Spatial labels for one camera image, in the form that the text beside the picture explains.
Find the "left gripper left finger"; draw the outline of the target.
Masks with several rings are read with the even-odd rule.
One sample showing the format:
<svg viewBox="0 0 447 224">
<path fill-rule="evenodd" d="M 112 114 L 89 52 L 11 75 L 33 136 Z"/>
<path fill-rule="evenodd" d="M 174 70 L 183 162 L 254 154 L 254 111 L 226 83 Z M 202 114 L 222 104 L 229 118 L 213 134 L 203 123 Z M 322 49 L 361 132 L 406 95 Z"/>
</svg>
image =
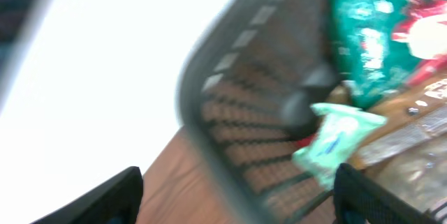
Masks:
<svg viewBox="0 0 447 224">
<path fill-rule="evenodd" d="M 131 166 L 33 224 L 135 224 L 142 196 L 140 168 Z"/>
</svg>

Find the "teal wet wipes packet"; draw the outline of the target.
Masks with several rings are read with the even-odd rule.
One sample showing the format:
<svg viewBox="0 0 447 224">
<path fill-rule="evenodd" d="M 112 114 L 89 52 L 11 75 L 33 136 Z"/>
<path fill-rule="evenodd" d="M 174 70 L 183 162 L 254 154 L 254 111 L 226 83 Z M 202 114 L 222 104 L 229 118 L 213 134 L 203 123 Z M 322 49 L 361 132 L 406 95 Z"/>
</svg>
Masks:
<svg viewBox="0 0 447 224">
<path fill-rule="evenodd" d="M 314 103 L 311 109 L 323 120 L 310 145 L 297 150 L 292 161 L 330 191 L 339 165 L 353 155 L 365 138 L 385 126 L 387 118 L 334 103 Z"/>
</svg>

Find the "orange spaghetti packet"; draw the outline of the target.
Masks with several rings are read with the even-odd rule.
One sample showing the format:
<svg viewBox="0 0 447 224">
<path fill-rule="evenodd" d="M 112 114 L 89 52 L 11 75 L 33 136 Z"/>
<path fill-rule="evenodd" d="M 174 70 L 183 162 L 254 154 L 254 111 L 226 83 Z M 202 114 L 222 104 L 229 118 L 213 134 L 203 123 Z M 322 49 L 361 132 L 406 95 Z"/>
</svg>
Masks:
<svg viewBox="0 0 447 224">
<path fill-rule="evenodd" d="M 446 198 L 446 73 L 369 109 L 387 123 L 344 163 L 417 210 Z"/>
</svg>

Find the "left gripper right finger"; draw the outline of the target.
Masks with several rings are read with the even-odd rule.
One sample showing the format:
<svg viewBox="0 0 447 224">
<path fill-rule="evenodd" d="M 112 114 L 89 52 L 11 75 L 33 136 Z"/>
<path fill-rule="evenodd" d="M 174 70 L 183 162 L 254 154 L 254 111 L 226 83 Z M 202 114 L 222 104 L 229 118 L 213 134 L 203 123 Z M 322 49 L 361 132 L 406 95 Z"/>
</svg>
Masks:
<svg viewBox="0 0 447 224">
<path fill-rule="evenodd" d="M 395 197 L 347 163 L 336 171 L 333 204 L 337 224 L 433 223 L 432 217 Z"/>
</svg>

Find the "green Nescafe coffee bag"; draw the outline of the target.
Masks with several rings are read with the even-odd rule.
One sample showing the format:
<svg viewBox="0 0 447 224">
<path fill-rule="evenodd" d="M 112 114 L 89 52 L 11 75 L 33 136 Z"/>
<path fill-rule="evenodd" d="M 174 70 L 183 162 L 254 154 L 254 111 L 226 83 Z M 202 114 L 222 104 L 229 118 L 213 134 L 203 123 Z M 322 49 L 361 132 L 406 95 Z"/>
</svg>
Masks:
<svg viewBox="0 0 447 224">
<path fill-rule="evenodd" d="M 446 64 L 446 0 L 330 0 L 339 71 L 367 109 Z"/>
</svg>

